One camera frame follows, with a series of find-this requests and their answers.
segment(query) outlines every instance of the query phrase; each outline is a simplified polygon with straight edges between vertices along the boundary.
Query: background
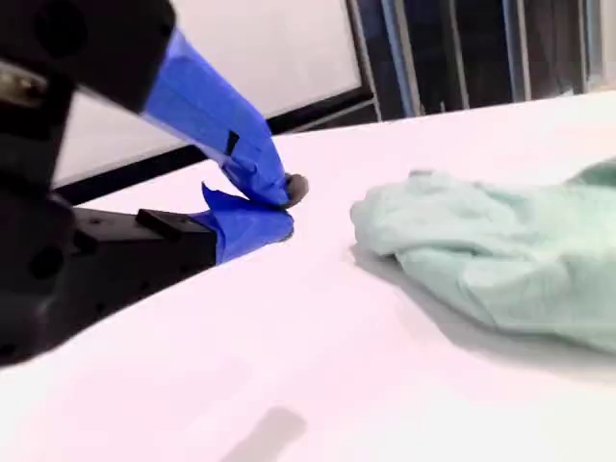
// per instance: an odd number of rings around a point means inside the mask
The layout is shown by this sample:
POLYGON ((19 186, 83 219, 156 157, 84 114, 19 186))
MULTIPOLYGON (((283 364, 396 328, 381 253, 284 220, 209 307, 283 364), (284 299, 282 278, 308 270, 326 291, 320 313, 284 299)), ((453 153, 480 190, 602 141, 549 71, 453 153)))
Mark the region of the background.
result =
MULTIPOLYGON (((274 134, 616 86, 610 0, 173 5, 195 48, 268 118, 274 134)), ((83 202, 203 160, 182 146, 136 116, 79 95, 55 183, 83 202)))

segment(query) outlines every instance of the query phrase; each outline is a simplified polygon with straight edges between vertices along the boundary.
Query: white surface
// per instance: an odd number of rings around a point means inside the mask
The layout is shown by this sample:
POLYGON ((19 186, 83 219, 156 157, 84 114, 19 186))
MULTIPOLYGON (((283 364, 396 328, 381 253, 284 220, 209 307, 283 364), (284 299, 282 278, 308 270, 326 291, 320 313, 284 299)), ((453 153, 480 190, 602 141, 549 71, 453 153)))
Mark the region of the white surface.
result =
MULTIPOLYGON (((361 86, 345 0, 173 0, 189 41, 266 117, 361 86)), ((78 96, 58 185, 160 154, 174 137, 78 96)))
MULTIPOLYGON (((348 210, 412 168, 560 181, 614 154, 615 109, 604 93, 279 138, 312 186, 295 236, 1 371, 0 460, 613 460, 616 359, 455 316, 353 252, 348 210)), ((230 191, 209 163, 91 205, 196 211, 202 179, 230 191)))

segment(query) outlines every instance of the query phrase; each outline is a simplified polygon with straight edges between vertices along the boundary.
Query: white wall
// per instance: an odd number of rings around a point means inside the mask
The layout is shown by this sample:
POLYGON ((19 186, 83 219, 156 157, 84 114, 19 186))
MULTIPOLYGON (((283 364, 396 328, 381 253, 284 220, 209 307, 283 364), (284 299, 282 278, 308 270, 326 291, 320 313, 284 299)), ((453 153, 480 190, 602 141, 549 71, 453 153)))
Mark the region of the white wall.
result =
MULTIPOLYGON (((345 0, 172 0, 197 50, 265 116, 361 85, 345 0)), ((180 142, 133 115, 75 98, 62 185, 180 142)))
POLYGON ((601 1, 603 77, 608 85, 616 82, 616 2, 601 1))

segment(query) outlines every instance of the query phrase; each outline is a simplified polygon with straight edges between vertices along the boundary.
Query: white table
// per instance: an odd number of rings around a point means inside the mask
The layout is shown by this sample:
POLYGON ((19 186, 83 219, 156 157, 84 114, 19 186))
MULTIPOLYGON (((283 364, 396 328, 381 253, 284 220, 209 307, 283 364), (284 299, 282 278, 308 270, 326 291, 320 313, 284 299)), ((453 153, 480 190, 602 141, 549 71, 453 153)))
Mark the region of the white table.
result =
MULTIPOLYGON (((412 168, 559 181, 616 154, 616 93, 282 137, 296 232, 0 372, 0 460, 613 460, 616 359, 483 330, 354 251, 412 168)), ((89 204, 194 212, 212 163, 89 204)))

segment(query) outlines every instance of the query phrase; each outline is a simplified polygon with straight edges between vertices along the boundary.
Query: cloth fold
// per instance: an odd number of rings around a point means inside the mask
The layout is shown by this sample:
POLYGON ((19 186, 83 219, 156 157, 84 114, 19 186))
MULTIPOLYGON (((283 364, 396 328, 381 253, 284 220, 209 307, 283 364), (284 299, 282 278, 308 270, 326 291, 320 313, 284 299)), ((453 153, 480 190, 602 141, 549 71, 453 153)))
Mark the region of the cloth fold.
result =
POLYGON ((351 210, 358 244, 477 321, 616 352, 616 163, 504 189, 420 171, 351 210))

